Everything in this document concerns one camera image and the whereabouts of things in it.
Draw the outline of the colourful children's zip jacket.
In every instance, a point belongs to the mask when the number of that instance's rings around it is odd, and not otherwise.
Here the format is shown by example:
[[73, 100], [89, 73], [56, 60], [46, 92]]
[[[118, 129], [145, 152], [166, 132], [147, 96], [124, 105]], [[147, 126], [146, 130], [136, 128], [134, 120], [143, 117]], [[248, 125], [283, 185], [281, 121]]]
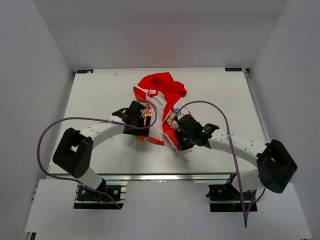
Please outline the colourful children's zip jacket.
[[178, 150], [177, 120], [190, 114], [186, 107], [182, 107], [185, 104], [183, 98], [187, 95], [184, 84], [175, 81], [169, 72], [155, 73], [145, 76], [133, 87], [133, 92], [137, 100], [147, 101], [149, 110], [144, 117], [155, 121], [148, 136], [138, 136], [137, 139]]

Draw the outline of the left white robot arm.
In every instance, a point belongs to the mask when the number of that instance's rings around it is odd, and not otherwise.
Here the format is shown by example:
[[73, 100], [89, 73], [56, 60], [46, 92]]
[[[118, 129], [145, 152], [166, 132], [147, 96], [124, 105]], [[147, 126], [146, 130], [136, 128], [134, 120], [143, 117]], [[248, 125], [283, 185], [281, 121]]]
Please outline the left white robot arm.
[[121, 108], [97, 124], [76, 130], [65, 130], [53, 154], [53, 162], [88, 188], [88, 193], [99, 200], [105, 196], [106, 181], [91, 167], [95, 147], [121, 134], [147, 136], [153, 125], [145, 113], [151, 109], [146, 100], [134, 100], [128, 108]]

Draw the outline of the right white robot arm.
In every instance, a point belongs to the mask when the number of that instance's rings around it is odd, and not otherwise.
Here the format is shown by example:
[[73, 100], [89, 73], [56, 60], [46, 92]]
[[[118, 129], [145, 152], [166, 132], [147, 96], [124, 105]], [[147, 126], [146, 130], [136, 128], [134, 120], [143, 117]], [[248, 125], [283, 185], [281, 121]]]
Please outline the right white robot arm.
[[178, 119], [176, 126], [179, 151], [189, 150], [193, 146], [206, 147], [235, 155], [255, 167], [234, 173], [227, 180], [225, 192], [233, 200], [254, 189], [265, 188], [281, 194], [298, 169], [285, 146], [278, 140], [261, 143], [230, 135], [211, 123], [202, 126], [189, 114]]

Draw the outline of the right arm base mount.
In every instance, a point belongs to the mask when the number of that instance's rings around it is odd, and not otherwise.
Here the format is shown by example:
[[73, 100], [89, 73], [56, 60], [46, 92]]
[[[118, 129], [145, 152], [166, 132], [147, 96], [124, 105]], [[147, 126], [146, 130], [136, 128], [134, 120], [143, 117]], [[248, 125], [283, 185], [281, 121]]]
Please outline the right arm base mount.
[[242, 204], [240, 192], [232, 186], [236, 174], [232, 173], [224, 184], [209, 184], [205, 197], [211, 213], [240, 213]]

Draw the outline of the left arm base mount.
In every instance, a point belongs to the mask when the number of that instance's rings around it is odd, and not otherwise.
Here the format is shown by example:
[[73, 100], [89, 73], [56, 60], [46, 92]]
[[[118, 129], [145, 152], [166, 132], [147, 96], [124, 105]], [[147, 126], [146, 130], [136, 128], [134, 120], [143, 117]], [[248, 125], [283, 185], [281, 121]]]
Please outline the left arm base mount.
[[127, 182], [107, 181], [103, 193], [89, 190], [78, 184], [74, 197], [73, 208], [76, 210], [120, 210], [127, 193]]

